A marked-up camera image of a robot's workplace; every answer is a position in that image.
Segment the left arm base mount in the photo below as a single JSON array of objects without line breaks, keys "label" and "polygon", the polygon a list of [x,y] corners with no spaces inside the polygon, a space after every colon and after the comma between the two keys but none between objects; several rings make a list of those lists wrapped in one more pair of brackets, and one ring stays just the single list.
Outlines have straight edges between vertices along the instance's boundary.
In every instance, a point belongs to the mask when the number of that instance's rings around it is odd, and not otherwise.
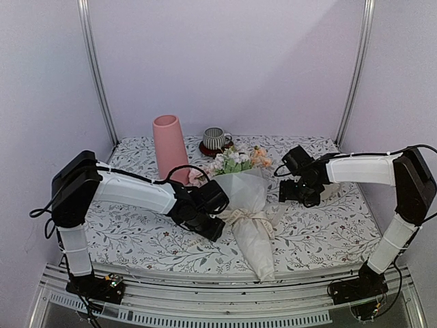
[{"label": "left arm base mount", "polygon": [[69,274],[66,291],[86,299],[120,305],[124,297],[125,284],[121,275],[110,273],[105,277],[97,277],[93,273],[75,277]]}]

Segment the cream printed ribbon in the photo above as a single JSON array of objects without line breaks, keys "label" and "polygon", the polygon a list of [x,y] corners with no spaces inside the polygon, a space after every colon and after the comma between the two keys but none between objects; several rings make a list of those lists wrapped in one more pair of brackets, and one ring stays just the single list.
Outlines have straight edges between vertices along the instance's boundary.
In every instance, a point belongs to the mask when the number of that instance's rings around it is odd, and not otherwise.
[{"label": "cream printed ribbon", "polygon": [[224,210],[218,215],[226,224],[233,225],[241,219],[260,223],[267,232],[270,240],[275,238],[275,227],[279,224],[281,218],[286,212],[284,206],[267,206],[265,210],[252,213],[247,209]]}]

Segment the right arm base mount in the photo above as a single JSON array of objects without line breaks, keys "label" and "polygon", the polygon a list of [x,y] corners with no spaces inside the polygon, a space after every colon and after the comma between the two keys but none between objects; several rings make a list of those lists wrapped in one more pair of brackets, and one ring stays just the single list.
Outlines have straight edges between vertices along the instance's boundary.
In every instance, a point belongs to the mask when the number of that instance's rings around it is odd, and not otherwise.
[{"label": "right arm base mount", "polygon": [[327,293],[338,305],[383,295],[388,290],[384,274],[376,273],[365,262],[358,270],[357,278],[331,282]]}]

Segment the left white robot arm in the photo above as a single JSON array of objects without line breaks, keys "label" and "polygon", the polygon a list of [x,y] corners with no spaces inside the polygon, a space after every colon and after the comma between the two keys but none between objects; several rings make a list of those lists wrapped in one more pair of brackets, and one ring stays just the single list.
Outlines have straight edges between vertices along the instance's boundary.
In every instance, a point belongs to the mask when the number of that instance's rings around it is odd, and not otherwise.
[{"label": "left white robot arm", "polygon": [[213,242],[225,227],[217,216],[229,205],[228,196],[215,180],[207,180],[201,187],[186,187],[170,176],[150,180],[101,163],[89,150],[82,151],[55,175],[51,197],[51,218],[70,274],[88,297],[102,289],[100,279],[93,275],[84,228],[92,202],[145,208]]}]

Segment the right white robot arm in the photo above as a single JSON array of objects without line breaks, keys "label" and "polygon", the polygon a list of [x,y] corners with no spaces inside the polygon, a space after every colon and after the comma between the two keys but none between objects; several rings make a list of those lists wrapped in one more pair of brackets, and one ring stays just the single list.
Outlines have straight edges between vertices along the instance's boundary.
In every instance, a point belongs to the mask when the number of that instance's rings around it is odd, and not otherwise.
[{"label": "right white robot arm", "polygon": [[382,275],[407,248],[417,230],[431,216],[436,197],[436,181],[425,162],[420,146],[387,153],[330,153],[318,159],[303,147],[292,148],[283,158],[295,180],[279,185],[279,201],[296,201],[307,208],[320,204],[327,185],[342,182],[368,183],[395,187],[395,214],[376,250],[363,265],[364,274],[353,284],[353,292],[367,298],[378,289]]}]

